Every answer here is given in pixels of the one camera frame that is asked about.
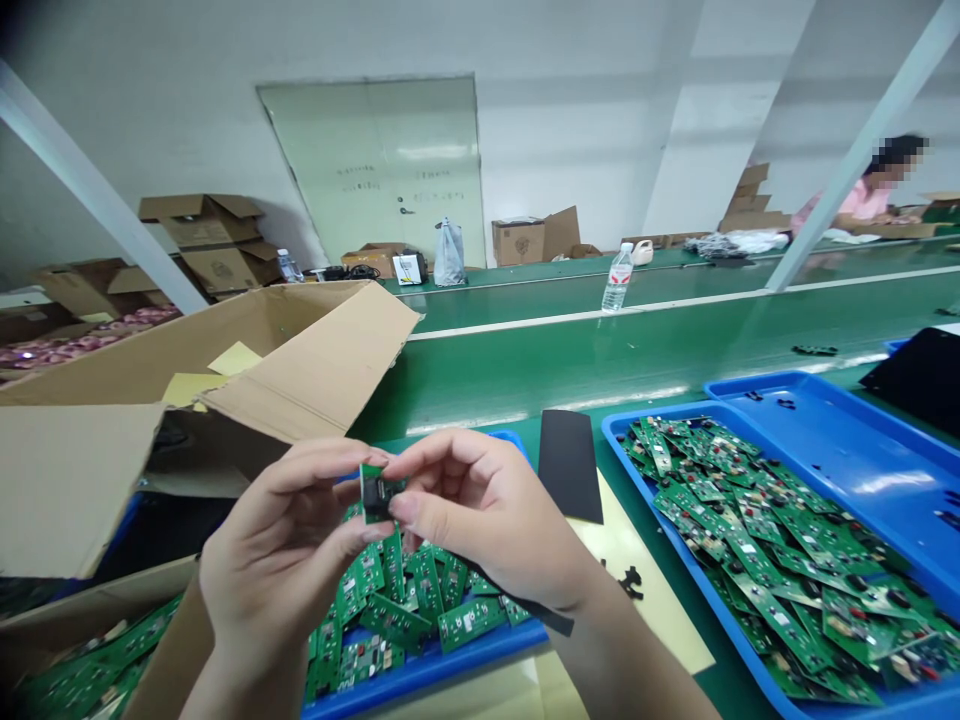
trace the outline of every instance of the pink shirt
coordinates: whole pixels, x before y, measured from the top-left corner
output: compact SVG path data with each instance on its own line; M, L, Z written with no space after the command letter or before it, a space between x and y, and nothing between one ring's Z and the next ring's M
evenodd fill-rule
M810 202L800 208L800 211L790 220L790 228L793 230L794 237L797 236L800 228L803 227L807 218L810 217L813 208L820 202L820 196L822 194L823 193L817 193L814 195ZM871 193L869 188L867 188L867 184L863 181L863 178L860 178L857 180L857 184L853 186L850 194L847 195L847 199L843 201L843 205L837 210L837 213L853 215L859 220L869 220L870 218L885 213L889 200L890 188L877 188Z

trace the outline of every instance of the metal pole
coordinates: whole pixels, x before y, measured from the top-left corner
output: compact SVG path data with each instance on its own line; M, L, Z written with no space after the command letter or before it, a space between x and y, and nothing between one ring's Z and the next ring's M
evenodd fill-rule
M207 307L170 256L66 130L0 60L0 119L37 154L184 314Z
M833 179L823 191L820 202L810 213L803 229L793 239L793 245L777 265L777 269L773 271L767 281L767 290L782 292L803 267L807 255L836 217L837 210L849 194L850 188L870 164L875 148L890 122L910 106L958 34L960 0L943 0L847 151Z

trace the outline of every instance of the bottle label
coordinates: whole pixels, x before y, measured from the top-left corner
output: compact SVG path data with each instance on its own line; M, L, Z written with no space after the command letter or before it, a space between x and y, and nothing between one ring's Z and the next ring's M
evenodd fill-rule
M629 265L617 265L610 268L610 282L614 285L624 285L630 282L631 275L633 275L633 267Z

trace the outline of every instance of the workbench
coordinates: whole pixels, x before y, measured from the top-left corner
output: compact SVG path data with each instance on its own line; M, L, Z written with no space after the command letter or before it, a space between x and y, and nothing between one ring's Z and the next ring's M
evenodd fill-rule
M960 256L942 252L940 242L938 238L844 250L838 253L842 257L836 267L814 264L800 282L819 282L815 278L821 272L834 273L832 279L851 279L960 264ZM628 304L630 299L649 300L644 293L652 293L653 287L667 292L674 282L686 283L687 293L721 286L735 292L737 283L748 283L749 276L749 283L759 287L763 280L752 273L765 278L772 270L767 260L739 270L661 265L635 274L637 287L631 287L631 293L636 294L628 293ZM590 262L605 264L608 259ZM511 270L526 273L521 275L525 282L504 285L494 277L488 287L421 292L428 308L421 325L450 332L411 338L351 435L398 450L414 437L442 427L509 429L521 437L536 466L540 411L565 408L588 414L600 471L716 659L714 666L696 675L697 681L724 717L776 717L669 541L657 532L652 513L603 440L600 423L607 415L638 406L706 399L702 385L709 380L781 370L822 373L855 391L857 380L886 357L884 341L943 322L934 311L957 300L960 276L943 272L651 312L552 318L545 324L521 323L507 329L477 327L478 322L523 319L510 315L510 303L504 298L539 297L537 307L526 311L534 318L555 314L551 310L598 309L605 275L583 272L588 269L549 268L561 273L552 279L537 278L536 272L526 269ZM835 345L840 354L804 357L791 351L797 344ZM858 395L880 404L869 395ZM952 439L933 434L957 446Z

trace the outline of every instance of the plastic water bottle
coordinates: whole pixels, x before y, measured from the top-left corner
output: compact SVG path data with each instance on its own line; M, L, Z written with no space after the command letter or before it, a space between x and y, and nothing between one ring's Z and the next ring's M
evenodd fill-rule
M633 275L633 243L621 243L620 252L613 259L610 274L607 276L607 289L603 291L603 303L600 309L604 312L619 312L623 307L623 298L627 294L630 276Z
M297 261L290 257L290 252L280 248L277 250L280 257L280 272L283 273L283 279L289 282L303 282L303 273L297 267Z

